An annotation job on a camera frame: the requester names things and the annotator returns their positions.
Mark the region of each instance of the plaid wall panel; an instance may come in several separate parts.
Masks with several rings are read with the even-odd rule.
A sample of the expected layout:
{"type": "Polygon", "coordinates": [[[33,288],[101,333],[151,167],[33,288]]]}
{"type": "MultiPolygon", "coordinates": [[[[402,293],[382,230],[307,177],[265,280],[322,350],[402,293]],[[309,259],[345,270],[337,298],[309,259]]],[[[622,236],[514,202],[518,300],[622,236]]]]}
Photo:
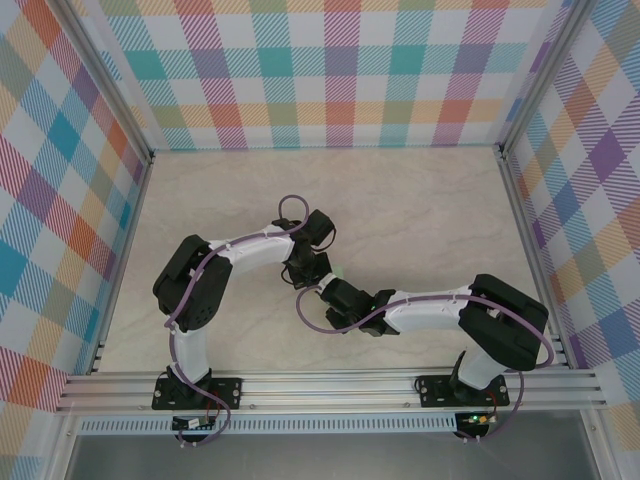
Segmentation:
{"type": "Polygon", "coordinates": [[[148,137],[153,123],[174,150],[493,144],[561,2],[74,0],[148,137]]]}
{"type": "Polygon", "coordinates": [[[516,118],[516,115],[520,111],[520,107],[522,106],[522,102],[529,94],[531,87],[533,86],[533,82],[538,76],[538,72],[540,68],[544,65],[549,51],[551,49],[551,45],[555,42],[558,34],[561,32],[562,27],[564,26],[564,22],[569,15],[569,11],[571,10],[571,6],[573,5],[574,0],[563,0],[562,5],[560,6],[560,10],[556,14],[556,18],[553,20],[553,24],[551,28],[547,32],[547,35],[544,38],[544,42],[542,42],[542,46],[536,55],[535,60],[531,64],[531,68],[527,72],[527,76],[522,83],[520,90],[518,91],[518,95],[511,105],[511,109],[509,110],[509,114],[507,115],[507,119],[502,125],[500,129],[500,134],[498,135],[497,142],[503,143],[511,125],[513,125],[513,120],[516,118]]]}
{"type": "Polygon", "coordinates": [[[640,467],[638,0],[599,2],[514,153],[578,363],[599,373],[619,456],[640,467]]]}
{"type": "Polygon", "coordinates": [[[143,163],[44,0],[0,0],[0,479],[90,354],[143,163]]]}

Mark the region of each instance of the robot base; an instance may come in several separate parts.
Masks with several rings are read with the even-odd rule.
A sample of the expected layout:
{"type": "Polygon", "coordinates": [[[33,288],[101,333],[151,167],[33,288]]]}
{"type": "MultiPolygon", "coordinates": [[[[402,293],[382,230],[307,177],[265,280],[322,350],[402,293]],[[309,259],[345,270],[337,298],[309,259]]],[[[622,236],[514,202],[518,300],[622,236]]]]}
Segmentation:
{"type": "Polygon", "coordinates": [[[416,390],[420,394],[420,406],[425,407],[506,407],[509,393],[502,375],[494,378],[484,390],[465,389],[464,401],[451,387],[449,375],[424,375],[416,379],[416,390]]]}
{"type": "MultiPolygon", "coordinates": [[[[196,386],[222,399],[231,410],[240,408],[242,395],[241,378],[212,378],[211,370],[196,386]]],[[[167,367],[167,376],[158,378],[153,394],[151,408],[153,410],[206,410],[212,401],[182,383],[167,367]]]]}

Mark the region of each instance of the white plastic casing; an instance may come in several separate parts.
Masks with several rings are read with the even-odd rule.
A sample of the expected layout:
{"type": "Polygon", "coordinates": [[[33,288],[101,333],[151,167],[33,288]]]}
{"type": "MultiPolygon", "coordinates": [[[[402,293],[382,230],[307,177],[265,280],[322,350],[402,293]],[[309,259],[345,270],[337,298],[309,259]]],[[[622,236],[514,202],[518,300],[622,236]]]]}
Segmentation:
{"type": "MultiPolygon", "coordinates": [[[[196,383],[209,372],[207,361],[207,335],[204,328],[186,333],[176,328],[176,358],[189,381],[196,383]]],[[[171,369],[177,374],[173,365],[171,369]]]]}
{"type": "MultiPolygon", "coordinates": [[[[396,292],[387,303],[425,295],[470,295],[468,286],[444,292],[407,293],[396,292]]],[[[412,332],[422,329],[457,329],[460,310],[467,306],[466,300],[440,300],[399,305],[387,310],[384,321],[396,332],[412,332]]]]}
{"type": "MultiPolygon", "coordinates": [[[[269,225],[259,233],[264,233],[262,238],[254,238],[240,245],[235,245],[223,250],[218,255],[228,258],[233,265],[231,278],[242,273],[262,267],[272,263],[282,263],[291,256],[293,250],[293,240],[289,235],[281,237],[267,237],[268,233],[283,232],[282,228],[269,225]]],[[[209,246],[213,250],[221,245],[225,245],[229,240],[213,240],[209,246]]]]}
{"type": "Polygon", "coordinates": [[[476,390],[487,388],[491,380],[507,368],[496,362],[480,346],[475,345],[464,354],[458,370],[458,379],[476,390]]]}

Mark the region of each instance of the perforated metal strip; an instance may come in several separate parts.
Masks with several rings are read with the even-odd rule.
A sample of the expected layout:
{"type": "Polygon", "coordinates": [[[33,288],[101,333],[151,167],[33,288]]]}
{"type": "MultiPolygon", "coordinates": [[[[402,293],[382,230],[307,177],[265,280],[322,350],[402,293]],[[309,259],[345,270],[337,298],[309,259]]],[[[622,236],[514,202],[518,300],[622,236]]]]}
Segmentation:
{"type": "MultiPolygon", "coordinates": [[[[171,416],[84,417],[79,435],[167,435],[171,416]]],[[[231,417],[228,434],[453,432],[453,413],[243,415],[231,417]]]]}

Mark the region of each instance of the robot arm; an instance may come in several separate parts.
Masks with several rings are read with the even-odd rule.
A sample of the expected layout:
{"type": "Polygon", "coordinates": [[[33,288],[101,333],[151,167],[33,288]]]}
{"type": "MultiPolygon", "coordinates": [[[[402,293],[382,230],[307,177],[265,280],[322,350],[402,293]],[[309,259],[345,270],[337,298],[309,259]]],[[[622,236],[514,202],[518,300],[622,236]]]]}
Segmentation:
{"type": "Polygon", "coordinates": [[[533,370],[540,349],[540,340],[518,322],[464,298],[484,298],[504,306],[526,319],[541,334],[549,315],[541,303],[487,274],[478,275],[471,285],[455,290],[429,293],[381,290],[373,297],[329,275],[320,282],[318,291],[330,306],[326,317],[335,329],[354,325],[385,305],[400,303],[376,315],[360,329],[374,336],[421,329],[460,329],[467,333],[475,345],[463,352],[454,369],[452,387],[460,390],[466,387],[483,390],[507,369],[533,370]],[[412,298],[438,296],[443,299],[411,302],[412,298]]]}
{"type": "Polygon", "coordinates": [[[314,250],[335,230],[331,220],[316,210],[304,227],[291,235],[269,237],[291,230],[299,222],[279,219],[261,232],[264,236],[239,245],[231,241],[206,242],[187,237],[154,284],[160,310],[169,315],[182,299],[196,267],[211,250],[227,245],[207,264],[195,282],[185,307],[176,318],[175,357],[187,379],[197,383],[210,374],[203,327],[216,314],[230,278],[271,263],[283,263],[294,288],[318,285],[320,298],[329,305],[326,317],[334,329],[350,327],[370,312],[394,302],[404,303],[376,315],[359,328],[374,336],[398,335],[418,329],[462,329],[476,343],[463,353],[454,369],[452,388],[482,390],[506,369],[533,370],[540,340],[509,317],[476,302],[457,299],[473,295],[491,300],[517,313],[543,332],[546,308],[491,275],[478,275],[470,285],[429,294],[381,290],[371,296],[331,273],[327,254],[314,250]],[[446,300],[415,302],[410,299],[442,294],[446,300]]]}

